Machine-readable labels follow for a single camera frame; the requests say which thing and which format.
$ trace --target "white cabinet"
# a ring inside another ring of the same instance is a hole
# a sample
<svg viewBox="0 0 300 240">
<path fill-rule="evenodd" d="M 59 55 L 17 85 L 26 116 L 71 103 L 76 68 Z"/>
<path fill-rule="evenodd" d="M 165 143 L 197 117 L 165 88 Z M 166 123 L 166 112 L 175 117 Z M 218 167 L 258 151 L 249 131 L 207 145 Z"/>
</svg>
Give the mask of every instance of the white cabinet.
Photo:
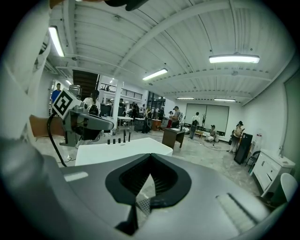
<svg viewBox="0 0 300 240">
<path fill-rule="evenodd" d="M 267 192 L 274 192 L 280 184 L 280 175 L 283 173 L 290 173 L 291 169 L 295 167 L 295 163 L 286 157 L 276 156 L 268 150 L 261 149 L 261 153 L 253 168 L 252 174 L 255 174 L 259 181 L 263 194 Z"/>
</svg>

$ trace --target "fluorescent light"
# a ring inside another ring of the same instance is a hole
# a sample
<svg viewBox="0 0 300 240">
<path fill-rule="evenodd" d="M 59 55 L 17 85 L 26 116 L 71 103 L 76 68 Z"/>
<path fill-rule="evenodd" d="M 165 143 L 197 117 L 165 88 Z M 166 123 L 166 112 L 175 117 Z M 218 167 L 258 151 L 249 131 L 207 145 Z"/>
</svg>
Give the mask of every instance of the fluorescent light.
<svg viewBox="0 0 300 240">
<path fill-rule="evenodd" d="M 55 27 L 49 27 L 49 32 L 52 38 L 52 41 L 54 43 L 54 46 L 56 48 L 56 51 L 59 56 L 64 57 L 64 52 L 62 51 L 61 45 L 60 45 L 60 39 L 58 38 L 58 33 Z"/>
<path fill-rule="evenodd" d="M 194 99 L 193 97 L 178 97 L 178 100 L 189 100 L 189 99 Z"/>
<path fill-rule="evenodd" d="M 157 72 L 155 72 L 155 73 L 153 73 L 153 74 L 151 74 L 147 77 L 144 77 L 143 80 L 148 80 L 148 79 L 151 79 L 153 77 L 157 77 L 157 76 L 162 75 L 162 74 L 167 73 L 167 72 L 168 72 L 168 70 L 163 68 L 163 69 L 161 69 L 161 70 L 159 70 L 159 71 L 157 71 Z"/>
<path fill-rule="evenodd" d="M 255 55 L 227 54 L 227 55 L 210 56 L 210 63 L 218 63 L 218 62 L 258 63 L 259 60 L 260 60 L 259 56 L 255 56 Z"/>
<path fill-rule="evenodd" d="M 221 98 L 215 98 L 215 101 L 235 102 L 234 99 L 221 99 Z"/>
</svg>

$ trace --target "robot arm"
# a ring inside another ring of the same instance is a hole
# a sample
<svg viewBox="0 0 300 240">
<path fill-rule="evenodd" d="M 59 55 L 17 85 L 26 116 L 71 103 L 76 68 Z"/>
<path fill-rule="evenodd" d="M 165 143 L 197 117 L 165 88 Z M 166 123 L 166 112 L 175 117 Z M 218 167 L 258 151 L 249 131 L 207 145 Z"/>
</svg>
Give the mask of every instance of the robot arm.
<svg viewBox="0 0 300 240">
<path fill-rule="evenodd" d="M 94 140 L 101 130 L 113 129 L 112 122 L 89 115 L 84 105 L 84 102 L 66 89 L 56 98 L 53 108 L 62 118 L 65 130 L 65 143 L 60 145 L 74 147 L 80 139 Z"/>
</svg>

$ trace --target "railing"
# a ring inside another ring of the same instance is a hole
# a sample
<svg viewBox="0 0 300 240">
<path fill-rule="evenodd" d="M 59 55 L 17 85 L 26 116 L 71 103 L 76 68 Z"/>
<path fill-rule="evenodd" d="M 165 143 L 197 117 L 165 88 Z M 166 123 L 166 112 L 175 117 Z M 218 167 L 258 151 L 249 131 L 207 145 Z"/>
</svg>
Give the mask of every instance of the railing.
<svg viewBox="0 0 300 240">
<path fill-rule="evenodd" d="M 115 86 L 112 86 L 112 85 L 109 85 L 109 84 L 101 83 L 100 84 L 100 89 L 104 89 L 104 91 L 107 91 L 107 92 L 115 93 L 117 88 Z M 142 96 L 143 96 L 140 93 L 133 92 L 133 91 L 130 91 L 130 90 L 127 90 L 127 89 L 124 89 L 124 88 L 122 88 L 121 94 L 125 95 L 125 96 L 128 96 L 128 97 L 131 97 L 131 98 L 137 98 L 137 99 L 142 99 Z"/>
</svg>

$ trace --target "concrete floor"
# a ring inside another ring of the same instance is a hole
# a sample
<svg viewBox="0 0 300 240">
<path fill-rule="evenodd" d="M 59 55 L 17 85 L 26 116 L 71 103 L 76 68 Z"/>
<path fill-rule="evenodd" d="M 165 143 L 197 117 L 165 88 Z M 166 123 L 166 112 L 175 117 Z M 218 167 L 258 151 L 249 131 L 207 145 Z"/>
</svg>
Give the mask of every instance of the concrete floor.
<svg viewBox="0 0 300 240">
<path fill-rule="evenodd" d="M 163 131 L 151 131 L 148 134 L 142 134 L 133 132 L 131 134 L 131 140 L 141 139 L 145 137 L 150 137 L 158 142 L 162 142 L 163 139 Z M 107 143 L 107 139 L 113 138 L 123 138 L 123 135 L 116 135 L 112 137 L 109 134 L 106 134 L 102 137 L 98 142 L 85 141 L 84 144 L 101 144 Z M 54 141 L 61 153 L 61 156 L 65 161 L 69 159 L 70 161 L 66 162 L 67 166 L 74 166 L 76 161 L 76 148 L 70 148 L 65 146 L 59 146 L 60 142 L 64 141 L 63 137 L 54 137 Z M 234 155 L 232 153 L 227 152 L 229 149 L 229 145 L 225 142 L 215 143 L 215 146 L 204 141 L 204 138 L 200 139 L 198 136 L 191 140 L 188 138 L 188 135 L 185 135 L 182 148 L 179 148 L 180 143 L 176 142 L 173 150 L 173 157 L 179 158 L 183 161 L 192 162 L 194 164 L 199 164 L 205 167 L 209 167 L 215 169 L 219 173 L 223 174 L 233 182 L 235 182 L 241 188 L 247 190 L 253 195 L 260 195 L 260 191 L 258 189 L 257 183 L 253 179 L 253 177 L 249 176 L 248 169 L 249 166 L 245 166 L 245 164 L 237 164 L 233 158 Z M 50 139 L 47 137 L 42 137 L 37 139 L 36 141 L 37 149 L 46 155 L 51 155 L 56 158 L 58 165 L 62 167 L 60 163 L 59 157 L 57 156 Z M 142 201 L 147 198 L 151 198 L 155 196 L 155 187 L 152 177 L 150 176 L 140 193 L 136 197 L 136 201 Z M 147 216 L 144 212 L 142 212 L 138 207 L 137 210 L 137 219 L 138 224 L 141 227 L 143 223 L 147 220 Z"/>
</svg>

